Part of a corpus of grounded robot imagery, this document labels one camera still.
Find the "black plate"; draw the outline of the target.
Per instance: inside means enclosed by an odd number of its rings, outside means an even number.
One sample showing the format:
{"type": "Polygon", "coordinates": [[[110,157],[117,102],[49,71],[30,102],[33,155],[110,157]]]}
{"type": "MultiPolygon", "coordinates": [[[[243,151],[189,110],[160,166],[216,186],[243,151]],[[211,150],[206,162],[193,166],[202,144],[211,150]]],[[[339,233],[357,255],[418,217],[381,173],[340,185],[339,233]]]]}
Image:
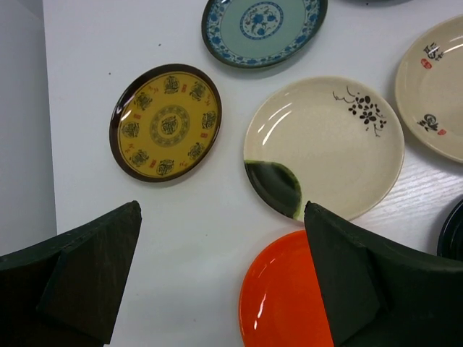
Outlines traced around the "black plate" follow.
{"type": "Polygon", "coordinates": [[[462,205],[460,200],[443,224],[437,245],[440,257],[462,261],[462,205]]]}

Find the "cream plate with green patch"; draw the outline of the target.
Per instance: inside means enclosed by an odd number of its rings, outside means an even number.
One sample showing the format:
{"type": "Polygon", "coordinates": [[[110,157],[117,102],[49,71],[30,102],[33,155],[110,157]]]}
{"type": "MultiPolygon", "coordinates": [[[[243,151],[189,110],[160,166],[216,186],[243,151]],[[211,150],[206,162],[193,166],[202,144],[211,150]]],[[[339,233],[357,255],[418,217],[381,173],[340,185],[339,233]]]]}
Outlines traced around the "cream plate with green patch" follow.
{"type": "Polygon", "coordinates": [[[360,217],[395,185],[404,134],[389,103],[345,77],[309,77],[276,91],[244,141],[248,179],[278,213],[301,221],[309,202],[360,217]]]}

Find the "blue floral porcelain plate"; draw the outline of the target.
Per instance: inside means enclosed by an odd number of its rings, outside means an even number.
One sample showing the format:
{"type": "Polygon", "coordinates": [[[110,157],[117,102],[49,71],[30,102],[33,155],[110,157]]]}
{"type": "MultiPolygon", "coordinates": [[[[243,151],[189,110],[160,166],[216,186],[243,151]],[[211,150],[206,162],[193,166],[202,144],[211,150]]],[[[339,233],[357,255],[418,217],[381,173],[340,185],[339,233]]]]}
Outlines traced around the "blue floral porcelain plate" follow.
{"type": "Polygon", "coordinates": [[[201,34],[211,55],[228,66],[270,67],[301,51],[327,10],[321,0],[208,1],[201,34]]]}

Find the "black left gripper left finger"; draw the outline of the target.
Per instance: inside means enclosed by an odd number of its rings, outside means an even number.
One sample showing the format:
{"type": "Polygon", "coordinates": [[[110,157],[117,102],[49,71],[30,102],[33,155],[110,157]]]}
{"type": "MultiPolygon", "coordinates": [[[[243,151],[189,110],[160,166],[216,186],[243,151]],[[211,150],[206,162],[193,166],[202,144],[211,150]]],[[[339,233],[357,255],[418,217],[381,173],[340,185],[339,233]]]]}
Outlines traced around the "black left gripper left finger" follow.
{"type": "Polygon", "coordinates": [[[132,201],[1,256],[1,345],[110,344],[141,223],[132,201]]]}

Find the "cream plate with calligraphy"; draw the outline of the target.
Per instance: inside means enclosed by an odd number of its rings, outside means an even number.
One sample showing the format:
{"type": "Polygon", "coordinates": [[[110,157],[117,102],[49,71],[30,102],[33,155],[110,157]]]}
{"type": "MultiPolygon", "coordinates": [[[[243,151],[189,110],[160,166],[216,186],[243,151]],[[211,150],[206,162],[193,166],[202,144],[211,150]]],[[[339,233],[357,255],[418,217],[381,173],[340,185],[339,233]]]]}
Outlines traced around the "cream plate with calligraphy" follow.
{"type": "Polygon", "coordinates": [[[422,144],[462,162],[462,16],[422,34],[403,56],[394,95],[400,116],[422,144]]]}

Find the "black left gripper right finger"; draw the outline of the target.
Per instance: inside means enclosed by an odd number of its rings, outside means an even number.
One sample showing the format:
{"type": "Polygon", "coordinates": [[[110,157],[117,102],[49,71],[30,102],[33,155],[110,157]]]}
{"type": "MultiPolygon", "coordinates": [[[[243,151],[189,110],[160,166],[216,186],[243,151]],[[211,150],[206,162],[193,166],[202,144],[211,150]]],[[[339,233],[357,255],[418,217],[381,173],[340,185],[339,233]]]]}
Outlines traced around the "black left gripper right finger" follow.
{"type": "Polygon", "coordinates": [[[305,230],[335,346],[461,346],[462,262],[308,202],[305,230]]]}

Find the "orange plate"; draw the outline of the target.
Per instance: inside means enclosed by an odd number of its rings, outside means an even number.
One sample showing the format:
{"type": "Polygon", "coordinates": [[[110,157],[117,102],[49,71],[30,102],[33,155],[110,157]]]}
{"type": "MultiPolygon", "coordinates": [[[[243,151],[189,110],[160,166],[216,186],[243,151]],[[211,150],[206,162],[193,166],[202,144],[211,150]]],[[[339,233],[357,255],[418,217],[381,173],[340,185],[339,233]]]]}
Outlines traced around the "orange plate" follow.
{"type": "Polygon", "coordinates": [[[269,244],[249,267],[239,294],[245,346],[332,346],[304,229],[269,244]]]}

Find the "yellow patterned brown-rim plate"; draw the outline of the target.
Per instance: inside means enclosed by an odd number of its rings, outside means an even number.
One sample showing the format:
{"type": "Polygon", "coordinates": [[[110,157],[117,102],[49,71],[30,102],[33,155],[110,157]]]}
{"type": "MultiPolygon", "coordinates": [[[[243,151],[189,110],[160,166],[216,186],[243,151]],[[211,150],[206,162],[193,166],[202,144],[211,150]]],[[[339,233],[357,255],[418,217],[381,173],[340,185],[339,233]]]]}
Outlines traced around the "yellow patterned brown-rim plate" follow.
{"type": "Polygon", "coordinates": [[[135,79],[111,115],[114,160],[145,182],[177,179],[210,152],[221,126],[222,104],[212,79],[186,64],[165,64],[135,79]]]}

